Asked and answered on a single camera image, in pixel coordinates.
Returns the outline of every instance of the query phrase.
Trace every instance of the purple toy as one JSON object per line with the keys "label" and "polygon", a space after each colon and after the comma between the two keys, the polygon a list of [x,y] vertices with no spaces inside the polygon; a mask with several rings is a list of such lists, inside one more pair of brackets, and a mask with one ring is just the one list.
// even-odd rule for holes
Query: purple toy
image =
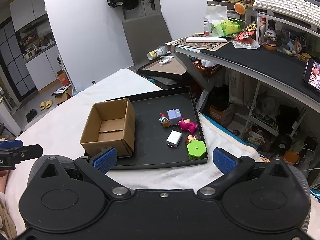
{"label": "purple toy", "polygon": [[184,119],[183,117],[181,121],[178,122],[178,125],[180,126],[181,130],[183,131],[188,130],[191,134],[193,134],[198,127],[196,123],[190,122],[190,119]]}

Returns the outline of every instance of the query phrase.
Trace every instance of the yellow slippers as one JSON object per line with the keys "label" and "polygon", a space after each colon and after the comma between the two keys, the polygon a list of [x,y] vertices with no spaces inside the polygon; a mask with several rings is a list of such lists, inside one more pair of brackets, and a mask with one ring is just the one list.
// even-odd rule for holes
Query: yellow slippers
{"label": "yellow slippers", "polygon": [[53,99],[50,99],[50,100],[46,101],[45,109],[49,109],[52,106],[52,103],[53,103]]}
{"label": "yellow slippers", "polygon": [[45,102],[40,103],[40,111],[45,109]]}

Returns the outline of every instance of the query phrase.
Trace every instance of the black shoe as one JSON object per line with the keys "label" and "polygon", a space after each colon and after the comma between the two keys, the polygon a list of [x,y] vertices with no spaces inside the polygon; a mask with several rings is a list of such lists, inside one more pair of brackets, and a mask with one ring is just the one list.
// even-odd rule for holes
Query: black shoe
{"label": "black shoe", "polygon": [[33,119],[32,114],[27,113],[27,122],[31,122]]}
{"label": "black shoe", "polygon": [[35,109],[31,109],[30,114],[32,115],[32,118],[35,118],[37,116],[38,112]]}

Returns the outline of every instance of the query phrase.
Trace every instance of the cabinet door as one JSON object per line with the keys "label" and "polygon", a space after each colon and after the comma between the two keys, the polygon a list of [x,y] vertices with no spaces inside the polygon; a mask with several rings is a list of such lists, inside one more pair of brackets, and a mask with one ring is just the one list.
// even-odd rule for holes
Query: cabinet door
{"label": "cabinet door", "polygon": [[14,0],[10,3],[10,11],[15,31],[36,19],[31,0]]}
{"label": "cabinet door", "polygon": [[45,11],[44,0],[32,0],[32,5],[36,19],[47,13]]}
{"label": "cabinet door", "polygon": [[61,70],[60,65],[58,63],[58,60],[57,60],[57,57],[59,57],[58,47],[54,46],[54,47],[46,50],[45,53],[47,54],[47,58],[48,58],[48,60],[50,62],[51,68],[52,68],[54,74],[57,77],[58,76],[57,72],[59,70]]}
{"label": "cabinet door", "polygon": [[45,52],[27,62],[26,67],[38,90],[57,79]]}

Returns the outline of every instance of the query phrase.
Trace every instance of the green hexagonal lid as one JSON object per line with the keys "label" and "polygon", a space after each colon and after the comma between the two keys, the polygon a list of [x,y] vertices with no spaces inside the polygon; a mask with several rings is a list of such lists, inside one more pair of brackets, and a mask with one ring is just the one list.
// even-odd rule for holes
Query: green hexagonal lid
{"label": "green hexagonal lid", "polygon": [[195,157],[201,157],[206,151],[207,148],[203,141],[193,140],[187,145],[188,152],[190,155]]}

